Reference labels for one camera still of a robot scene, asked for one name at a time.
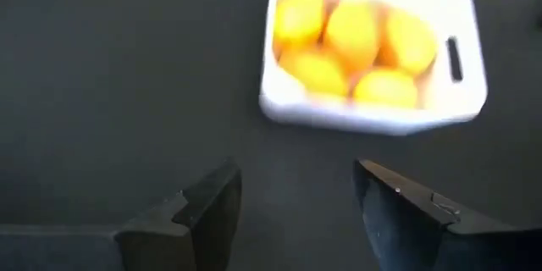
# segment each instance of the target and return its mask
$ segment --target lemon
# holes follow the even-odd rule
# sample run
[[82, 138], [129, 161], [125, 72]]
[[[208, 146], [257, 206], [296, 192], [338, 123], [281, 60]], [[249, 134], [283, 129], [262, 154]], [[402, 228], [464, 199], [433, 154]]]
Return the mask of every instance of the lemon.
[[391, 9], [383, 26], [379, 63], [422, 74], [437, 53], [437, 40], [429, 24], [401, 9]]
[[354, 88], [357, 102], [398, 108], [415, 108], [418, 89], [414, 79], [397, 69], [376, 69], [361, 78]]
[[347, 74], [370, 67], [379, 51], [376, 8], [366, 1], [340, 2], [329, 17], [324, 43], [346, 61]]
[[317, 50], [284, 53], [279, 65], [297, 78], [311, 93], [345, 97], [348, 92], [346, 77], [340, 61], [332, 54]]
[[279, 49], [315, 43], [324, 24], [324, 0], [282, 0], [274, 16], [274, 42]]

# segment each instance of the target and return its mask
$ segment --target gray table surface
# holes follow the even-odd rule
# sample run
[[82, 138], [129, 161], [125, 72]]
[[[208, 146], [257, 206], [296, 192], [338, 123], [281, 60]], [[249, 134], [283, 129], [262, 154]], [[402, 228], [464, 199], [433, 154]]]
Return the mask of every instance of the gray table surface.
[[233, 156], [245, 188], [230, 270], [376, 270], [351, 188], [361, 157], [542, 224], [542, 0], [475, 3], [482, 113], [394, 138], [263, 117], [267, 0], [0, 0], [0, 218], [117, 222]]

